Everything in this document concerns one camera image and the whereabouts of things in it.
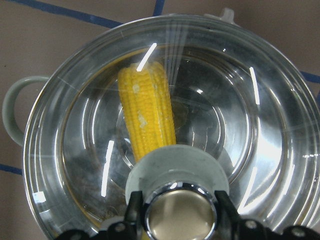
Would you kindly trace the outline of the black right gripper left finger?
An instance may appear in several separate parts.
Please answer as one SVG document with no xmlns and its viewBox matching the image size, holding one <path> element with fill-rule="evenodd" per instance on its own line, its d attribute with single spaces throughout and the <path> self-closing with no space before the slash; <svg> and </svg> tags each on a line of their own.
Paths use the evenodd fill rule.
<svg viewBox="0 0 320 240">
<path fill-rule="evenodd" d="M 124 219 L 110 224 L 107 229 L 100 230 L 97 234 L 89 236 L 83 230 L 71 229 L 63 232 L 57 240 L 141 240 L 143 193 L 133 191 L 130 194 Z"/>
</svg>

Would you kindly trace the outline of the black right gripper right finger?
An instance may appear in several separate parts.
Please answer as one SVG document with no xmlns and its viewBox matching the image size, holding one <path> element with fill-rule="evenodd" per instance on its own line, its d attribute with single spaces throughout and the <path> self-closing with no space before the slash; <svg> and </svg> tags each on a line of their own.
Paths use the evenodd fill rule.
<svg viewBox="0 0 320 240">
<path fill-rule="evenodd" d="M 226 191 L 214 192 L 217 200 L 217 231 L 223 240 L 316 240 L 318 233 L 302 225 L 276 233 L 252 218 L 242 218 Z"/>
</svg>

